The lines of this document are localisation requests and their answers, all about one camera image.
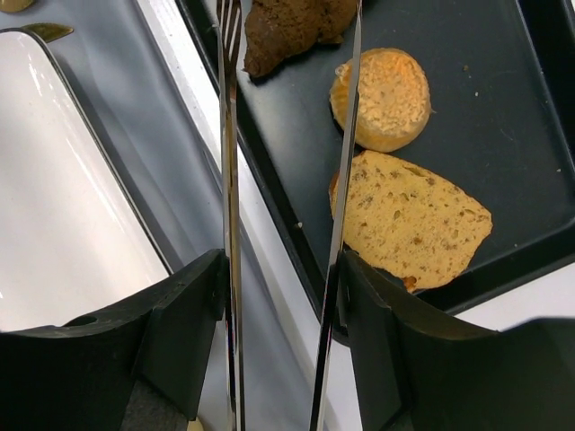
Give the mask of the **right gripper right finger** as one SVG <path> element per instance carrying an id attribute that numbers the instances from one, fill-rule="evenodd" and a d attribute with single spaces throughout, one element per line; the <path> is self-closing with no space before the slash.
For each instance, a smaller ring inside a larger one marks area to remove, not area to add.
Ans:
<path id="1" fill-rule="evenodd" d="M 408 294 L 353 252 L 342 266 L 364 429 L 573 429 L 573 320 L 487 330 Z"/>

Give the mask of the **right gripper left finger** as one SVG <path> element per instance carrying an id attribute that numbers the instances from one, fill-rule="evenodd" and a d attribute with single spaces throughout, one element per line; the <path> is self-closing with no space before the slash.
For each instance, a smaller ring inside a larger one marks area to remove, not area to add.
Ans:
<path id="1" fill-rule="evenodd" d="M 4 430 L 183 430 L 223 311 L 225 255 L 62 327 L 1 336 Z"/>

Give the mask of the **brown chocolate croissant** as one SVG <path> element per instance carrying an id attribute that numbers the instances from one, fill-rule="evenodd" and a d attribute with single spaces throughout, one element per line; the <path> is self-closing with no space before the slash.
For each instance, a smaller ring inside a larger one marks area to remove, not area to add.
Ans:
<path id="1" fill-rule="evenodd" d="M 243 70 L 260 78 L 317 43 L 341 43 L 356 11 L 352 0 L 253 1 L 244 25 Z"/>

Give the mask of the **metal tongs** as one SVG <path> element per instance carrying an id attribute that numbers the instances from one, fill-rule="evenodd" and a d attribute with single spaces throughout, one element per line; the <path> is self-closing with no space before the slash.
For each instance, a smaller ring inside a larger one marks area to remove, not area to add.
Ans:
<path id="1" fill-rule="evenodd" d="M 309 428 L 322 430 L 326 405 L 332 346 L 332 327 L 336 317 L 345 310 L 344 300 L 338 293 L 341 272 L 343 225 L 349 189 L 349 173 L 356 142 L 358 113 L 358 81 L 362 42 L 363 3 L 357 2 L 347 117 L 341 149 L 336 213 L 333 219 L 329 266 L 323 294 L 321 329 L 317 350 L 314 396 Z M 224 241 L 228 262 L 229 286 L 226 293 L 226 371 L 227 404 L 232 430 L 245 429 L 243 384 L 243 307 L 241 281 L 240 206 L 237 163 L 237 75 L 236 65 L 241 42 L 241 3 L 217 2 L 217 52 L 220 105 L 220 142 L 224 199 Z"/>

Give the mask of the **seeded bread slice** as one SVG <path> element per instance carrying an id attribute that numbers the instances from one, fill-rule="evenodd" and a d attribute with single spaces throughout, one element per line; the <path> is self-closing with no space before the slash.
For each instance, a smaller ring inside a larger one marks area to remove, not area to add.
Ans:
<path id="1" fill-rule="evenodd" d="M 371 150 L 352 160 L 343 242 L 409 292 L 457 278 L 492 227 L 488 209 L 434 172 Z"/>

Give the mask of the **white rectangular plate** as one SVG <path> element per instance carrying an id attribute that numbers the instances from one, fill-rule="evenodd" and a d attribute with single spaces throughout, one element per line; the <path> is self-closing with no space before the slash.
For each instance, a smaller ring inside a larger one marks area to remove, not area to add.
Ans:
<path id="1" fill-rule="evenodd" d="M 2 330 L 63 325 L 169 273 L 47 45 L 2 31 Z"/>

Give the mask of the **round orange bun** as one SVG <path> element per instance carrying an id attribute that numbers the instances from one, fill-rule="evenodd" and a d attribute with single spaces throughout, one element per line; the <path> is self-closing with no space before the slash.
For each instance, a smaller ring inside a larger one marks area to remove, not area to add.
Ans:
<path id="1" fill-rule="evenodd" d="M 427 77 L 419 63 L 398 48 L 373 48 L 360 60 L 356 142 L 391 153 L 412 142 L 432 112 Z"/>

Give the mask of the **black baking tray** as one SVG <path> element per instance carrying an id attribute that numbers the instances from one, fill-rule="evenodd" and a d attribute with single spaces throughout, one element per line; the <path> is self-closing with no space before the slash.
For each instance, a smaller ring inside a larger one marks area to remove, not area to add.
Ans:
<path id="1" fill-rule="evenodd" d="M 237 75 L 239 143 L 308 303 L 323 301 L 328 187 L 342 134 L 329 103 L 353 35 L 265 78 Z M 568 1 L 366 1 L 362 46 L 399 48 L 428 78 L 432 115 L 398 156 L 492 216 L 464 274 L 420 298 L 455 313 L 574 258 L 574 9 Z"/>

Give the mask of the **grey cloth placemat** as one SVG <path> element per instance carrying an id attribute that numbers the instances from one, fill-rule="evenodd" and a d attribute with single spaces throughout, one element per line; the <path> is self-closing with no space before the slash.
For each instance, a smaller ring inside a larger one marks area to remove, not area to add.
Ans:
<path id="1" fill-rule="evenodd" d="M 192 249 L 155 179 L 160 169 L 176 173 L 190 164 L 189 156 L 177 154 L 175 149 L 179 142 L 191 144 L 194 138 L 135 4 L 40 1 L 24 13 L 3 14 L 1 33 L 7 29 L 26 31 L 23 25 L 37 22 L 74 28 L 72 34 L 50 43 L 28 32 L 47 45 L 66 76 L 170 267 L 166 278 L 204 253 L 222 250 L 217 246 L 206 251 Z"/>

